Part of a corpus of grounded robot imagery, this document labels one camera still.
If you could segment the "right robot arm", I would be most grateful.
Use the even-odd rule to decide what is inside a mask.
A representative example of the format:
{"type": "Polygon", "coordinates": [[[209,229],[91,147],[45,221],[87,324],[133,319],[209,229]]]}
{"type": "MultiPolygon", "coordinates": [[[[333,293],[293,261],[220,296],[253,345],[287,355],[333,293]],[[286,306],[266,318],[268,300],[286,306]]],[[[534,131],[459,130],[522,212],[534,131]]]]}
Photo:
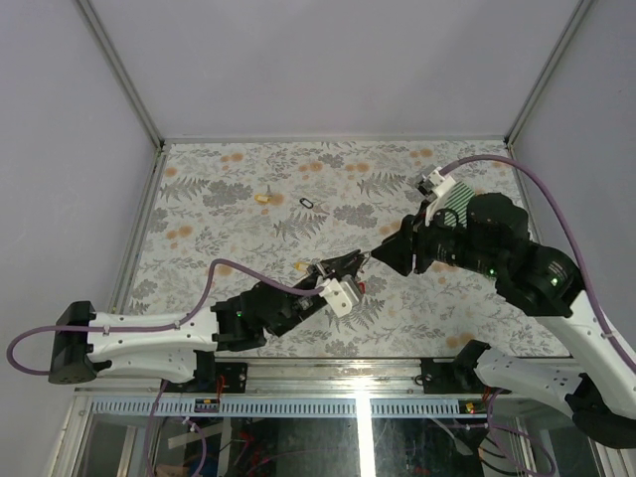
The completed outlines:
{"type": "Polygon", "coordinates": [[[635,446],[635,376],[602,329],[578,266],[564,252],[531,240],[528,214],[502,194],[471,198],[466,221],[451,209],[408,215],[372,252],[407,276],[435,262],[493,279],[497,294],[546,327],[582,370],[549,370],[472,340],[453,361],[461,390],[485,385],[539,401],[569,417],[587,437],[610,448],[635,446]]]}

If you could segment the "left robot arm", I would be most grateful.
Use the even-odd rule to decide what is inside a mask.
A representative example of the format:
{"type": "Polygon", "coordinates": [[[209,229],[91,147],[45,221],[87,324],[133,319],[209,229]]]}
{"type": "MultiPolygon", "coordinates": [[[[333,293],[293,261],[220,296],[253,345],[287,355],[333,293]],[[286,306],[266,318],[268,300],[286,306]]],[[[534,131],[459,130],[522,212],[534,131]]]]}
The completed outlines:
{"type": "Polygon", "coordinates": [[[200,300],[189,313],[133,316],[74,302],[56,323],[48,380],[152,378],[206,392],[218,378],[217,352],[260,348],[320,311],[349,315],[363,300],[358,274],[368,258],[354,250],[315,260],[293,286],[259,276],[251,289],[212,305],[200,300]]]}

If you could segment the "large metal keyring with keys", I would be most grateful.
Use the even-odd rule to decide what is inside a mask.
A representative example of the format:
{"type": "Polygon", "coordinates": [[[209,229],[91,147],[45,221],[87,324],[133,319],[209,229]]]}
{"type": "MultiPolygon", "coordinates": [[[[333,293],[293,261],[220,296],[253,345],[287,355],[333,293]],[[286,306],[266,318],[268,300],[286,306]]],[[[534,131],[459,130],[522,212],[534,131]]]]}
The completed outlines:
{"type": "Polygon", "coordinates": [[[371,253],[369,251],[364,251],[360,254],[360,263],[356,272],[356,283],[362,294],[366,293],[365,267],[370,259],[371,259],[371,253]]]}

